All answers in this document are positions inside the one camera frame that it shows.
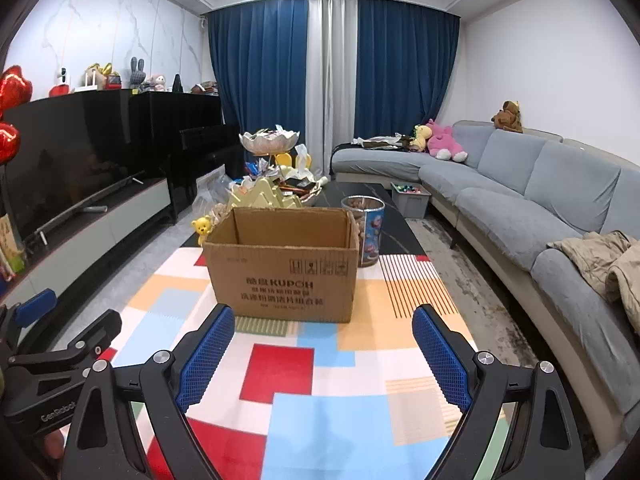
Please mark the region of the person's left hand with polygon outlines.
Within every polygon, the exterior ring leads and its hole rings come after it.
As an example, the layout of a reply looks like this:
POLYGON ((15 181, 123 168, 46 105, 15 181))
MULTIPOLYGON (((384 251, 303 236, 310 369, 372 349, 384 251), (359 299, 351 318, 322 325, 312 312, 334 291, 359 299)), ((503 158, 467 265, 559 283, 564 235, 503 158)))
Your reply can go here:
POLYGON ((43 451, 51 460, 60 460, 65 452, 65 437, 61 430, 52 431, 42 441, 43 451))

